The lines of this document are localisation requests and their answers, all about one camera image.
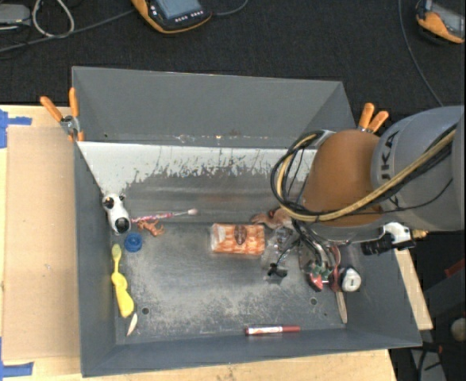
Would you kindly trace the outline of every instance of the yellow brush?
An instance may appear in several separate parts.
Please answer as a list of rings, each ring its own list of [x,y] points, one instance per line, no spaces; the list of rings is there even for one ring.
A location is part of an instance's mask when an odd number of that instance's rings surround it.
[[[116,291],[116,299],[118,302],[118,308],[120,309],[120,315],[123,318],[127,318],[134,311],[134,301],[127,292],[127,278],[120,273],[118,267],[121,259],[121,247],[119,244],[115,244],[111,250],[114,261],[114,271],[111,274],[111,281],[113,281],[114,289]]]

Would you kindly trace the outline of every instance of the gray tray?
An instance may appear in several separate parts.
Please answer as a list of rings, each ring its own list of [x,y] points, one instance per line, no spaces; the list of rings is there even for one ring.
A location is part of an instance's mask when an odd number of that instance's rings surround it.
[[[346,295],[344,325],[334,293],[306,284],[296,252],[288,276],[274,282],[262,257],[210,249],[213,223],[248,223],[276,206],[270,170],[300,134],[354,127],[341,83],[75,67],[73,85],[87,134],[75,146],[84,376],[421,345],[391,253],[342,249],[343,264],[363,278]],[[307,157],[295,190],[313,153]],[[131,216],[200,211],[163,221],[159,237],[142,232],[139,252],[123,250],[120,271],[139,317],[129,337],[130,318],[119,316],[110,281],[111,246],[125,235],[110,230],[104,191],[124,194]],[[302,331],[245,336],[254,323]]]

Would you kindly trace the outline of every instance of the blue bottle cap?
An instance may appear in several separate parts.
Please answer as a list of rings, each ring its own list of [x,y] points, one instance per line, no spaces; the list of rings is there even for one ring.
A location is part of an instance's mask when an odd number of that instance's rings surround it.
[[[137,252],[141,250],[143,237],[139,233],[129,233],[125,238],[125,250]]]

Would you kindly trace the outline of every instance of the handheld device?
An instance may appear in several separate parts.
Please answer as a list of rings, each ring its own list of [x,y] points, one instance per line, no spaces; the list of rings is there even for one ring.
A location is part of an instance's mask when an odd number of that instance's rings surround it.
[[[427,32],[455,44],[465,42],[465,17],[433,0],[416,4],[416,21]]]
[[[130,0],[160,33],[181,33],[207,22],[212,13],[199,0]]]

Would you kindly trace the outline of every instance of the red object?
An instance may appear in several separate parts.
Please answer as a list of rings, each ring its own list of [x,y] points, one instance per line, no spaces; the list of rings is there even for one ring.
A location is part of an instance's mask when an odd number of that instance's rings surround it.
[[[465,267],[465,258],[458,261],[457,263],[452,265],[450,268],[445,269],[446,278],[449,278],[450,276],[457,273],[458,271],[460,271],[464,267]]]
[[[245,335],[247,336],[262,336],[265,334],[277,333],[297,333],[301,330],[297,325],[262,325],[262,326],[247,326]]]

